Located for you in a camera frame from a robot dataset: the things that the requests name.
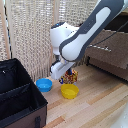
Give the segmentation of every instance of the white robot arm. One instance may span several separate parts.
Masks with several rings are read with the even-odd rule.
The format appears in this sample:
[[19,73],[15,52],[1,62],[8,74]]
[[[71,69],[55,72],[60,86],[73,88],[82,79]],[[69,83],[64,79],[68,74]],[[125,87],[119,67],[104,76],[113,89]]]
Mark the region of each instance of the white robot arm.
[[65,22],[52,26],[50,38],[57,61],[51,66],[51,77],[59,79],[74,62],[79,61],[92,40],[126,7],[128,0],[98,0],[81,27],[73,27]]

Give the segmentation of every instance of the black storage box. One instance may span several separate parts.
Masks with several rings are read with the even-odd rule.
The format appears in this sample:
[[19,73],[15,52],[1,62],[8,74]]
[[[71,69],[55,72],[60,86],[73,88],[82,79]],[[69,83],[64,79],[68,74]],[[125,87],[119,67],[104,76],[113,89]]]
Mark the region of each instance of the black storage box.
[[17,59],[0,62],[0,128],[42,128],[47,101]]

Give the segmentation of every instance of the small object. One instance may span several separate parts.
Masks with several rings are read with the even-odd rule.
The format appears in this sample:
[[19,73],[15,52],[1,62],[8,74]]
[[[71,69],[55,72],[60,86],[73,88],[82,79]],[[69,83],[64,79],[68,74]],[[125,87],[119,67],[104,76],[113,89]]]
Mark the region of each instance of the small object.
[[62,96],[67,99],[74,99],[77,96],[78,92],[78,87],[73,84],[63,84],[61,86]]
[[66,73],[61,76],[61,79],[59,80],[59,82],[61,84],[74,84],[76,85],[77,82],[77,77],[78,77],[78,72],[75,71],[74,69],[69,69],[68,71],[66,71]]
[[41,92],[48,92],[51,90],[52,81],[46,78],[42,78],[36,81],[36,85]]

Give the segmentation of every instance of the black cable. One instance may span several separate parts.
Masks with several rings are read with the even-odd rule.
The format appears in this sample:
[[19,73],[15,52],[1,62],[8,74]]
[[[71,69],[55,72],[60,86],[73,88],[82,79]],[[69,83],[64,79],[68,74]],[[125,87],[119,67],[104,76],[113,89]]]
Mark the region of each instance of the black cable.
[[97,44],[100,44],[100,43],[104,42],[105,40],[109,39],[110,37],[112,37],[113,35],[115,35],[117,32],[119,32],[119,31],[120,31],[124,26],[126,26],[127,24],[128,24],[128,21],[127,21],[124,25],[122,25],[122,26],[121,26],[116,32],[114,32],[112,35],[108,36],[107,38],[105,38],[104,40],[102,40],[102,41],[100,41],[100,42],[97,42],[97,43],[95,43],[95,44],[93,44],[93,45],[91,45],[91,46],[88,46],[87,48],[96,46]]

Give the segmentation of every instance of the blue bowl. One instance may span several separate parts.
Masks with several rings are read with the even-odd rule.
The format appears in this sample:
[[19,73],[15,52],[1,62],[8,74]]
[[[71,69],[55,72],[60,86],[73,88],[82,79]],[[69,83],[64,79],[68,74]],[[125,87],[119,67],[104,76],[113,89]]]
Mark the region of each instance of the blue bowl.
[[52,81],[46,78],[42,78],[36,81],[36,85],[41,92],[48,92],[51,90]]

